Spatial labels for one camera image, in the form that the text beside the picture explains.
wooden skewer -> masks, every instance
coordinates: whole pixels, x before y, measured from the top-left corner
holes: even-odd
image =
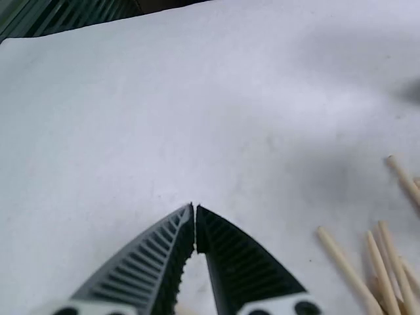
[[[373,296],[377,299],[379,305],[387,311],[387,306],[384,303],[383,296],[381,294],[381,289],[379,287],[379,280],[376,277],[372,277],[371,281],[369,282],[370,289],[372,291]],[[400,298],[396,298],[398,302],[398,307],[400,308],[401,315],[407,315],[406,306],[404,305],[404,302]]]
[[[396,171],[402,186],[409,192],[414,201],[420,205],[420,190],[418,189],[417,185],[414,184],[414,181],[412,181],[410,177],[407,176],[406,172],[401,168],[401,166],[399,166],[394,156],[389,156],[387,158],[387,162],[389,166],[391,166]]]
[[[382,315],[383,314],[382,311],[380,313],[377,312],[375,308],[375,304],[373,304],[371,301],[366,301],[366,308],[367,308],[368,315]]]
[[[363,300],[367,303],[368,308],[373,309],[373,314],[382,314],[381,307],[368,289],[366,284],[360,279],[356,271],[353,269],[351,264],[346,260],[343,255],[342,249],[337,245],[333,237],[327,232],[327,230],[320,226],[318,227],[318,236],[321,239],[322,244],[327,249],[328,253],[334,258],[339,268],[344,272],[345,276],[355,288],[355,290],[362,296]]]
[[[414,287],[416,294],[420,295],[420,282],[415,276],[414,269],[408,264],[408,262],[404,258],[400,257],[400,260],[401,260],[402,268],[406,272],[409,282]]]
[[[417,186],[418,189],[420,189],[420,177],[414,178],[414,184]]]
[[[398,284],[396,283],[395,275],[392,272],[392,267],[389,262],[387,250],[385,249],[385,246],[383,244],[382,235],[379,231],[379,226],[375,225],[373,229],[374,229],[374,234],[376,235],[377,240],[378,240],[377,245],[378,245],[378,249],[381,254],[382,260],[383,260],[383,264],[385,265],[385,269],[387,270],[389,280],[391,281],[392,290],[394,290],[394,294],[398,300],[398,297],[400,296],[400,290],[398,288]]]
[[[385,265],[382,261],[381,254],[376,245],[375,240],[373,239],[372,233],[367,232],[367,248],[371,256],[372,263],[375,267],[376,274],[379,279],[379,287],[382,292],[382,296],[385,300],[385,305],[387,306],[387,312],[390,315],[401,315],[400,309],[398,308],[398,303],[392,290],[391,281],[388,278],[388,273],[385,268]]]
[[[416,315],[417,307],[415,305],[413,292],[411,292],[406,273],[402,268],[400,258],[398,257],[394,244],[392,243],[390,232],[385,221],[379,221],[379,230],[381,231],[392,269],[394,270],[398,285],[400,286],[407,313],[409,315]]]

wooden stick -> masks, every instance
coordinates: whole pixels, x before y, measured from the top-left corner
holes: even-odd
[[[401,296],[400,290],[398,288],[398,284],[396,283],[395,275],[392,272],[391,263],[389,262],[387,250],[385,249],[385,246],[383,244],[382,235],[379,231],[379,226],[376,224],[373,227],[373,229],[374,229],[375,236],[377,237],[377,240],[378,240],[377,245],[378,245],[378,249],[381,254],[382,260],[383,260],[383,264],[385,265],[385,269],[387,270],[389,280],[391,281],[392,290],[394,290],[395,296],[399,298]]]
[[[381,294],[381,289],[379,287],[379,280],[376,277],[372,277],[371,281],[369,282],[369,287],[372,291],[373,296],[377,299],[379,305],[387,311],[387,306],[384,303],[383,296]],[[396,298],[398,302],[398,307],[400,308],[401,315],[407,315],[406,306],[404,302],[400,298]]]
[[[367,232],[367,248],[369,249],[370,257],[375,267],[376,275],[379,280],[379,287],[382,292],[382,296],[385,300],[385,305],[387,306],[387,312],[390,315],[401,315],[400,309],[398,308],[398,303],[392,290],[391,281],[388,278],[388,273],[385,268],[385,265],[382,261],[381,254],[376,245],[373,235],[370,231]]]
[[[385,221],[379,221],[379,230],[381,231],[392,269],[394,270],[398,285],[400,286],[407,313],[409,315],[416,315],[417,307],[415,305],[413,292],[411,292],[406,273],[402,268],[400,258],[398,257],[394,244],[392,243],[390,232]]]
[[[408,264],[408,262],[400,257],[402,268],[406,272],[408,281],[411,283],[411,285],[414,287],[416,294],[420,295],[420,282],[415,276],[414,269]]]
[[[367,308],[368,315],[383,315],[382,310],[380,313],[377,312],[377,309],[375,308],[375,304],[372,303],[372,301],[366,301],[366,308]]]
[[[417,188],[420,189],[420,177],[415,177],[413,181]]]
[[[414,184],[414,181],[407,176],[406,172],[399,166],[394,156],[387,158],[389,166],[391,166],[397,173],[401,185],[409,192],[410,196],[414,199],[417,205],[420,205],[420,190]]]
[[[356,271],[343,255],[342,249],[337,245],[335,240],[323,226],[318,227],[318,236],[324,247],[327,249],[327,252],[334,258],[334,261],[343,271],[355,290],[362,296],[367,305],[374,309],[374,314],[382,314],[381,307],[375,297],[373,297],[371,291],[369,291],[366,284],[360,279],[359,275],[357,275]]]

white backdrop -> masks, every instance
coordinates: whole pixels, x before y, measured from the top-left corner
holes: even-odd
[[[0,45],[0,313],[69,297],[186,202],[243,228],[330,314],[363,308],[389,221],[420,272],[419,216],[383,158],[420,174],[420,2],[224,0]],[[205,260],[179,303],[215,313]]]

white table surface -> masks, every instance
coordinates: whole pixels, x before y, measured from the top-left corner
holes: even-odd
[[[364,309],[314,234],[364,275],[389,221],[420,272],[420,2],[224,0],[0,45],[0,313],[69,297],[186,202],[243,228],[330,314]],[[215,314],[203,257],[178,296]]]

screw hole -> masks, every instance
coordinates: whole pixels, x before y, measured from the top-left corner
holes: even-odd
[[[265,310],[253,310],[248,315],[270,315],[270,313]]]
[[[313,303],[301,301],[295,305],[297,315],[320,315],[321,310]]]
[[[79,314],[79,311],[75,309],[74,307],[65,307],[61,310],[58,310],[53,315],[77,315]]]

